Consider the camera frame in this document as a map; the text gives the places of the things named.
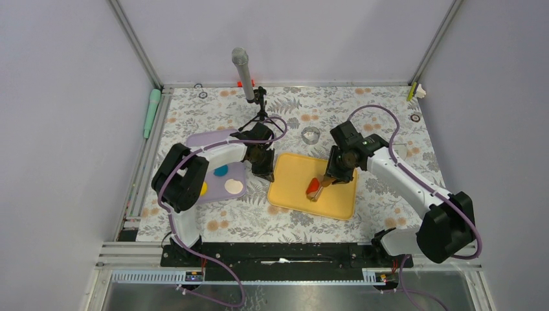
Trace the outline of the wooden dough roller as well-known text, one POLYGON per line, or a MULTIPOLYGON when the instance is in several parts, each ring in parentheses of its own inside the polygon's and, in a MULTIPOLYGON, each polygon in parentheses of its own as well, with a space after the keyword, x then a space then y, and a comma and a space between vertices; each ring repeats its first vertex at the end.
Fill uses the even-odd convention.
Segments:
POLYGON ((317 202, 323 189, 326 187, 329 187, 331 184, 333 184, 334 181, 336 181, 335 178, 329 177, 329 176, 322 176, 322 177, 316 177, 320 181, 321 187, 320 189, 314 194, 314 195, 306 195, 309 201, 317 202))

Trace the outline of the yellow tray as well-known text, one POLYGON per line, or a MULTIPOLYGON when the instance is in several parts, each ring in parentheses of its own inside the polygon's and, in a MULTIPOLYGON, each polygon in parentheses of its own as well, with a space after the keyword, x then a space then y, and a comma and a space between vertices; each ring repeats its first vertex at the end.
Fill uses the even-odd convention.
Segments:
POLYGON ((267 193, 271 205, 294 211, 349 220, 355 210, 357 171, 349 183, 320 188, 328 162, 305 155, 280 154, 274 167, 274 182, 267 193))

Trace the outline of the red dough ball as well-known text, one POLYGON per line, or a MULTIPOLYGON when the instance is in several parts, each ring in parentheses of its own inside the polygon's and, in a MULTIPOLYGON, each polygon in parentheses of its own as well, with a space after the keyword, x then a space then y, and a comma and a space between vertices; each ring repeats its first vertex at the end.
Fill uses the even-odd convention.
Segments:
POLYGON ((320 187, 321 187, 321 184, 318 178, 312 178, 306 189, 306 194, 308 196, 314 195, 320 189, 320 187))

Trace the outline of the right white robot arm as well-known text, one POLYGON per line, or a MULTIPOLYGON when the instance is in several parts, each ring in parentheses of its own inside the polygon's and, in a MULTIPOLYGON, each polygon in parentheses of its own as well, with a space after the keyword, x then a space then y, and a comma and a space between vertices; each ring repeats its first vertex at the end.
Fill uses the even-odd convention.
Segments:
POLYGON ((464 192, 453 194, 418 174, 377 134, 362 136, 346 121, 330 131, 335 142, 324 178, 349 183, 356 168, 373 174, 401 196, 421 218, 419 227, 387 229, 372 239, 371 257, 387 267, 399 255, 422 254, 442 263, 476 240, 473 202, 464 192))

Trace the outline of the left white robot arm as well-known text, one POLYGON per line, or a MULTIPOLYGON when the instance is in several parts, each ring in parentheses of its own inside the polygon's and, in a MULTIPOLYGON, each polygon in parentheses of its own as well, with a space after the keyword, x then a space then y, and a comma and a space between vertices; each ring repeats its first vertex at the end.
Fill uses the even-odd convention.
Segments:
POLYGON ((252 174, 268 182, 275 180, 275 151, 278 140, 272 129, 256 123, 250 130, 235 132, 205 146, 187 147, 177 143, 171 147, 156 171, 151 187, 160 207, 168 213, 172 240, 178 245, 176 258, 185 266, 197 264, 201 250, 196 223, 196 208, 206 175, 219 167, 247 161, 252 174))

